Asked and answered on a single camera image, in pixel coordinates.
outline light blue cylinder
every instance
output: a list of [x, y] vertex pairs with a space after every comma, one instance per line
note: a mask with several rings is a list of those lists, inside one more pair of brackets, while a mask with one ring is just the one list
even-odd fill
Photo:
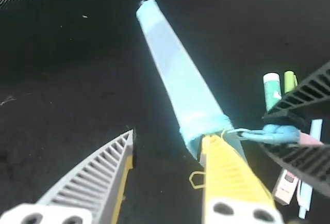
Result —
[[[171, 100], [182, 137], [196, 158], [196, 138], [233, 126], [156, 1], [144, 1], [136, 15]], [[245, 159], [240, 141], [233, 140], [230, 145]]]

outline yellow marker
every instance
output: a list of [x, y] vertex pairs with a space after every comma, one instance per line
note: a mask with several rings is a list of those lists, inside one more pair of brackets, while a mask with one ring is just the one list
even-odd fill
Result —
[[297, 77], [292, 71], [284, 73], [284, 93], [292, 91], [298, 85]]

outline ribbed plastic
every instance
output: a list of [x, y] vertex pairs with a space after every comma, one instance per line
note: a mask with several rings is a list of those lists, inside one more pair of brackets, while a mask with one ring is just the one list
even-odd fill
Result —
[[255, 211], [271, 223], [283, 223], [270, 192], [235, 149], [217, 135], [206, 136], [202, 142], [206, 154], [204, 223], [258, 223], [263, 219]]
[[[232, 129], [232, 124], [156, 1], [144, 1], [136, 15], [171, 100], [182, 137], [196, 158], [197, 147], [193, 147], [191, 141], [203, 134]], [[231, 145], [245, 158], [238, 140]]]
[[284, 110], [301, 110], [308, 118], [328, 116], [330, 108], [330, 62], [303, 80], [291, 92], [285, 94], [266, 116]]
[[217, 135], [203, 138], [206, 150], [205, 199], [228, 197], [275, 207], [271, 194], [241, 156]]
[[92, 212], [93, 223], [109, 224], [132, 155], [133, 131], [128, 131], [75, 166], [37, 204], [81, 207]]
[[260, 146], [281, 167], [330, 197], [330, 145]]

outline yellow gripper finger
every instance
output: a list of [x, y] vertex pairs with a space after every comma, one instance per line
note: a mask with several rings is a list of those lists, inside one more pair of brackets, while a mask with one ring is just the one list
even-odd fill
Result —
[[270, 192], [222, 137], [202, 140], [205, 224], [283, 224]]

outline green marker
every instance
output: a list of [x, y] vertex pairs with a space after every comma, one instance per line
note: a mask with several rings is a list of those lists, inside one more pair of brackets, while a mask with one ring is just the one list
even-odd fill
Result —
[[266, 110], [269, 111], [281, 98], [281, 86], [277, 73], [268, 73], [263, 76], [265, 89]]

